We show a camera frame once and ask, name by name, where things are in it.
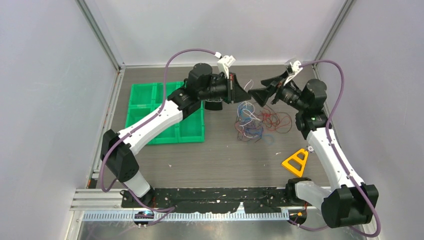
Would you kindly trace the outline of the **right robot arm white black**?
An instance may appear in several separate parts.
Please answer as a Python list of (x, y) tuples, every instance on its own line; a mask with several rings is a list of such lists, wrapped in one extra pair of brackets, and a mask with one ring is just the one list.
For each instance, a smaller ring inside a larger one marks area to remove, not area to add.
[(366, 184), (350, 165), (329, 118), (324, 112), (327, 86), (319, 79), (310, 79), (303, 89), (294, 83), (282, 83), (281, 76), (261, 81), (263, 88), (248, 93), (264, 106), (270, 97), (272, 104), (283, 101), (298, 112), (297, 129), (316, 153), (330, 182), (324, 189), (308, 177), (290, 179), (285, 198), (291, 205), (306, 202), (321, 211), (326, 225), (332, 229), (368, 224), (375, 218), (379, 192), (375, 185)]

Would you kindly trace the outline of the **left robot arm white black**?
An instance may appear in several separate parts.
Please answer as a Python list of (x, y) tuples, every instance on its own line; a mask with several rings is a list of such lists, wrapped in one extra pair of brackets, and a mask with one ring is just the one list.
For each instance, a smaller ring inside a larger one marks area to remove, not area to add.
[(136, 155), (152, 139), (167, 128), (196, 112), (203, 101), (221, 100), (227, 104), (241, 103), (251, 96), (239, 84), (235, 73), (213, 73), (206, 63), (197, 63), (183, 81), (161, 105), (137, 123), (102, 136), (100, 159), (115, 178), (133, 194), (141, 207), (153, 202), (153, 188), (140, 172)]

